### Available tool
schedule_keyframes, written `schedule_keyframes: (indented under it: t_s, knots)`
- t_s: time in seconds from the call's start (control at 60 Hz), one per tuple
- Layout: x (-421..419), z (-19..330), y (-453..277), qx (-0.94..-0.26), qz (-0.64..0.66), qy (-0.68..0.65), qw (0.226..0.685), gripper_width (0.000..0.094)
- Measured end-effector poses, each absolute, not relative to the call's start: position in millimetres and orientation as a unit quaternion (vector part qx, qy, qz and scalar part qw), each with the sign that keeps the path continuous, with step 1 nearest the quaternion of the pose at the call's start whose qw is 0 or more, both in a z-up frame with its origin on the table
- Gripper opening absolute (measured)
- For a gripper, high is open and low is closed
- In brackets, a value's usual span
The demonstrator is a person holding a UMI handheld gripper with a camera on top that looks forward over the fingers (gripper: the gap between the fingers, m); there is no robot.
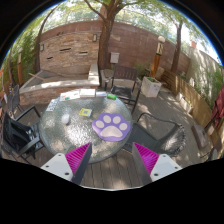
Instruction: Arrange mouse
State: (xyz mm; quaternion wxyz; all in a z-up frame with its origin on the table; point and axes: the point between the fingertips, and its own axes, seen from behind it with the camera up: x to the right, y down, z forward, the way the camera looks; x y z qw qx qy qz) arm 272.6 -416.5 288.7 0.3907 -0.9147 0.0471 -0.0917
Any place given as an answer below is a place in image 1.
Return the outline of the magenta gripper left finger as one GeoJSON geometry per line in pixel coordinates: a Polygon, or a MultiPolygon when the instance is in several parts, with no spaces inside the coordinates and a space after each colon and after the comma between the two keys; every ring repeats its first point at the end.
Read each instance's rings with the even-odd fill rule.
{"type": "Polygon", "coordinates": [[[57,153],[42,166],[42,169],[79,185],[84,176],[91,154],[92,144],[87,143],[73,149],[67,154],[57,153]]]}

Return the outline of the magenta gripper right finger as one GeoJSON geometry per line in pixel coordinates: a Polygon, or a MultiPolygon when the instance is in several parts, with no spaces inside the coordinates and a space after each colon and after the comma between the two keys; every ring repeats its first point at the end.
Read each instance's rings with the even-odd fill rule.
{"type": "Polygon", "coordinates": [[[157,154],[138,143],[132,144],[132,154],[143,186],[181,170],[167,154],[157,154]]]}

